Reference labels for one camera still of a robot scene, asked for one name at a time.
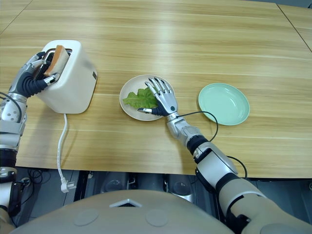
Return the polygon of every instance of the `wooden table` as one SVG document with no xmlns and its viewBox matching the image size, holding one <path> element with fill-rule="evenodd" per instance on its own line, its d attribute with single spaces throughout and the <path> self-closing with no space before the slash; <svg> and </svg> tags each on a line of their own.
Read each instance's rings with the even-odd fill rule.
<svg viewBox="0 0 312 234">
<path fill-rule="evenodd" d="M 141 122 L 119 105 L 127 80 L 155 74 L 174 87 L 181 114 L 199 110 L 198 93 L 207 84 L 237 87 L 250 116 L 220 126 L 214 143 L 242 160 L 250 177 L 312 177 L 312 53 L 276 4 L 32 0 L 8 25 L 0 34 L 1 91 L 55 39 L 81 41 L 97 68 L 89 109 L 68 116 L 62 168 L 194 174 L 192 156 L 164 119 Z M 56 168 L 63 116 L 37 97 L 28 100 L 27 114 L 17 165 Z M 186 119 L 207 138 L 215 131 L 202 114 Z"/>
</svg>

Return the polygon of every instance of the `green leaf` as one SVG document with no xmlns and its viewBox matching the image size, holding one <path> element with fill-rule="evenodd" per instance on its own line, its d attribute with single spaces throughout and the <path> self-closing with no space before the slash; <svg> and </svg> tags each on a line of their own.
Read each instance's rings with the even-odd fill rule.
<svg viewBox="0 0 312 234">
<path fill-rule="evenodd" d="M 128 97 L 123 99 L 123 103 L 136 109 L 157 107 L 157 100 L 149 88 L 139 89 L 137 95 L 134 92 L 129 93 Z"/>
</svg>

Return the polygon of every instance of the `white toaster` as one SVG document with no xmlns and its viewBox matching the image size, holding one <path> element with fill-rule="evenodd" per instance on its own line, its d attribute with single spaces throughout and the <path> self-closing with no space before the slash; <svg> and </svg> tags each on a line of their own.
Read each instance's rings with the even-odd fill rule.
<svg viewBox="0 0 312 234">
<path fill-rule="evenodd" d="M 79 41 L 54 40 L 43 51 L 53 52 L 57 45 L 65 47 L 69 59 L 58 81 L 37 96 L 57 113 L 82 113 L 90 104 L 98 74 Z"/>
</svg>

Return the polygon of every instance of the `black wire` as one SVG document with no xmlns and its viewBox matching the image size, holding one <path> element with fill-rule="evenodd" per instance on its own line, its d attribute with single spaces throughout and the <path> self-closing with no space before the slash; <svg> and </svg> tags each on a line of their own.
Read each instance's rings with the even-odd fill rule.
<svg viewBox="0 0 312 234">
<path fill-rule="evenodd" d="M 18 105 L 18 103 L 17 103 L 13 98 L 11 98 L 9 95 L 7 95 L 7 94 L 5 94 L 5 93 L 3 93 L 3 92 L 0 92 L 0 94 L 3 95 L 3 96 L 5 96 L 5 97 L 7 97 L 8 99 L 10 99 L 10 100 L 16 105 L 16 107 L 17 107 L 18 110 L 19 110 L 19 119 L 18 119 L 18 123 L 20 123 L 20 121 L 21 121 L 21 108 L 20 108 L 20 106 Z"/>
<path fill-rule="evenodd" d="M 214 118 L 215 124 L 216 124 L 216 130 L 215 130 L 214 136 L 210 139 L 210 141 L 212 141 L 216 137 L 216 135 L 218 133 L 218 129 L 219 129 L 218 121 L 216 120 L 216 117 L 213 114 L 211 114 L 208 111 L 196 111 L 196 112 L 191 112 L 191 113 L 188 113 L 188 114 L 185 114 L 185 115 L 180 115 L 178 117 L 189 116 L 189 115 L 193 115 L 193 114 L 197 114 L 197 113 L 207 113 L 207 114 L 211 115 Z"/>
<path fill-rule="evenodd" d="M 21 203 L 21 206 L 34 195 L 34 193 L 35 193 L 35 184 L 44 184 L 44 183 L 48 182 L 50 180 L 50 178 L 51 178 L 51 174 L 48 172 L 50 176 L 49 176 L 49 178 L 45 182 L 43 182 L 43 175 L 42 175 L 43 171 L 41 171 L 41 170 L 28 170 L 27 173 L 28 173 L 29 179 L 30 179 L 30 181 L 32 183 L 32 188 L 33 189 L 32 189 L 32 192 L 31 192 L 30 196 Z"/>
<path fill-rule="evenodd" d="M 242 162 L 241 162 L 239 159 L 237 159 L 236 157 L 232 157 L 232 156 L 228 156 L 228 157 L 231 158 L 231 159 L 236 160 L 237 162 L 240 163 L 240 165 L 242 165 L 242 167 L 244 168 L 244 171 L 245 171 L 244 179 L 247 179 L 247 176 L 248 176 L 248 174 L 247 174 L 247 168 L 246 168 L 246 166 L 244 165 L 244 163 L 242 163 Z"/>
</svg>

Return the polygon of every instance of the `green plate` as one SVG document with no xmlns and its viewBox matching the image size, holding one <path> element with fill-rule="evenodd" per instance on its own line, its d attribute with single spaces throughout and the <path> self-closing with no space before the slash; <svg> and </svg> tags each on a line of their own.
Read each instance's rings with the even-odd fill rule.
<svg viewBox="0 0 312 234">
<path fill-rule="evenodd" d="M 200 91 L 198 103 L 202 111 L 210 112 L 223 125 L 240 124 L 249 115 L 249 103 L 245 95 L 228 84 L 207 85 Z M 209 114 L 204 114 L 215 121 Z"/>
</svg>

